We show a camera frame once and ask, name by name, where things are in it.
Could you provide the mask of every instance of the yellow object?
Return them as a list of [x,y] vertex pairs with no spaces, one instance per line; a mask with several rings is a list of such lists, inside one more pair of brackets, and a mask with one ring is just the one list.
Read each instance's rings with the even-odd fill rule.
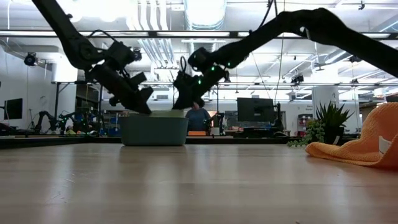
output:
[[[398,170],[398,103],[386,103],[366,118],[359,140],[342,146],[313,142],[305,149],[311,156],[359,166]],[[379,139],[391,142],[387,151],[379,151]]]
[[69,129],[67,131],[67,135],[74,135],[74,134],[76,134],[76,132],[74,132],[72,129]]

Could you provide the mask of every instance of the wooden table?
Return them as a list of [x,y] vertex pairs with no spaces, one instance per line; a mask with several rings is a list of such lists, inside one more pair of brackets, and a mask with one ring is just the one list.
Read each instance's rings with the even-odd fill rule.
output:
[[2,223],[398,223],[398,174],[277,145],[0,151]]

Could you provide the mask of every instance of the potted plant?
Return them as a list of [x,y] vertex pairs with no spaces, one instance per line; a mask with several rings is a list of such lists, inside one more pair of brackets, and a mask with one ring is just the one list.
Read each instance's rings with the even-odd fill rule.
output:
[[325,125],[325,143],[337,144],[338,141],[344,134],[344,122],[348,120],[354,113],[348,115],[349,111],[343,112],[344,105],[341,108],[337,107],[336,104],[329,102],[328,107],[320,104],[317,108],[317,119],[322,121]]
[[325,124],[319,120],[310,120],[305,130],[305,136],[299,141],[290,141],[287,143],[289,147],[292,146],[306,146],[311,142],[324,142]]
[[329,102],[328,107],[322,104],[317,109],[317,120],[308,122],[305,136],[299,141],[288,142],[288,146],[306,146],[311,142],[324,142],[337,144],[344,134],[344,122],[354,113],[348,115],[349,111],[343,113],[344,105],[338,108]]

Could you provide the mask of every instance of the person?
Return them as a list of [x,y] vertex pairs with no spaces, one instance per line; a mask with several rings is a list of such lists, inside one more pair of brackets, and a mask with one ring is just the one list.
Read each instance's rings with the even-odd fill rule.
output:
[[205,121],[210,119],[210,114],[203,108],[204,105],[202,99],[193,102],[192,109],[185,115],[188,118],[188,131],[206,131]]

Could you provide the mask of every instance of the computer monitor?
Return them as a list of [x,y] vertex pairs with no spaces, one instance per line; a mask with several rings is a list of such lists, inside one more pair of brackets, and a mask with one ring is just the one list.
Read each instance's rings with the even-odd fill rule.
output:
[[387,102],[398,102],[398,96],[386,96]]
[[22,98],[4,101],[4,108],[4,119],[22,119]]
[[238,98],[238,121],[274,122],[272,99]]

